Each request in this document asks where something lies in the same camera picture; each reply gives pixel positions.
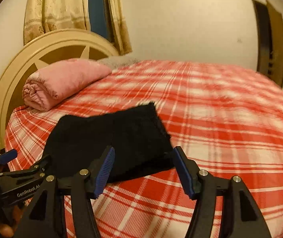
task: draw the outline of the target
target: bed sheet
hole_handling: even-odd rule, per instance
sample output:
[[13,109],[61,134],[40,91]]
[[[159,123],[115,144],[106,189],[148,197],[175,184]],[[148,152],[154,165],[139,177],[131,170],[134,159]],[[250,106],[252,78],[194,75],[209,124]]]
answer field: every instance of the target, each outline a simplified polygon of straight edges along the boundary
[[[17,149],[10,169],[29,168],[65,114],[92,116],[154,101],[158,115],[188,158],[214,176],[239,175],[260,207],[273,237],[283,237],[283,91],[271,80],[233,65],[142,61],[115,70],[49,112],[17,108],[5,147]],[[92,201],[102,237],[184,237],[195,202],[175,169],[108,184]],[[211,237],[220,227],[217,198]],[[65,197],[69,237],[71,200]]]

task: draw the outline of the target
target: silver bolt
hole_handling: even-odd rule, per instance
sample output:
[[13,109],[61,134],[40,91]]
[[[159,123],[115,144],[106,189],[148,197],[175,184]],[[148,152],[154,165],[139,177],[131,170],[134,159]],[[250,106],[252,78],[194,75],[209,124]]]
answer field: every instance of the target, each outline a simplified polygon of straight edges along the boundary
[[82,170],[80,170],[80,175],[81,176],[85,176],[85,175],[87,175],[88,174],[88,170],[87,169],[82,169]]
[[240,182],[242,179],[239,176],[233,176],[234,182]]
[[208,171],[202,169],[202,170],[199,171],[199,174],[200,174],[201,176],[207,176],[207,175],[208,175]]
[[47,180],[47,181],[53,181],[53,180],[54,180],[54,176],[48,176],[48,177],[46,178],[46,180]]

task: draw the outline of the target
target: blue gripper pad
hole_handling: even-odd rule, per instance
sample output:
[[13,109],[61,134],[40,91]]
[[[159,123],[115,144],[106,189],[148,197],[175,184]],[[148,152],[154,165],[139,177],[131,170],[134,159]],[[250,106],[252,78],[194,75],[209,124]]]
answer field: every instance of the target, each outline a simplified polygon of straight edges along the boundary
[[183,191],[193,199],[195,192],[193,190],[193,178],[185,165],[184,160],[188,160],[181,147],[175,147],[172,151],[172,161],[176,167]]
[[115,149],[111,147],[95,179],[94,196],[96,198],[103,193],[104,187],[107,183],[114,162],[115,162]]
[[8,152],[0,155],[0,164],[5,165],[11,160],[14,160],[18,156],[18,152],[15,149],[9,150]]

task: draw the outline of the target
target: rolled towel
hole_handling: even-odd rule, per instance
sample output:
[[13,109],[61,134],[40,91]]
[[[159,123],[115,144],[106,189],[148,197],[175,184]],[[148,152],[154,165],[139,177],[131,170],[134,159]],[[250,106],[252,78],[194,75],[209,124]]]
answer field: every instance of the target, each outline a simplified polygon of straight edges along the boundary
[[26,105],[49,111],[111,72],[109,67],[93,60],[75,58],[55,62],[29,76],[23,86],[22,97]]

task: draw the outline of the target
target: curtain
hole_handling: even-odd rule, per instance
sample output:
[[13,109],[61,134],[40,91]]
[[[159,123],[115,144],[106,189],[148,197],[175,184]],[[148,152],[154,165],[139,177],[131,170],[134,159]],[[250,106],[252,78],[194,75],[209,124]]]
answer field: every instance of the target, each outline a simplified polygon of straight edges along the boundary
[[28,0],[24,17],[24,44],[56,29],[90,30],[88,0]]
[[120,0],[108,0],[114,32],[115,47],[121,55],[132,52],[127,25],[121,8]]

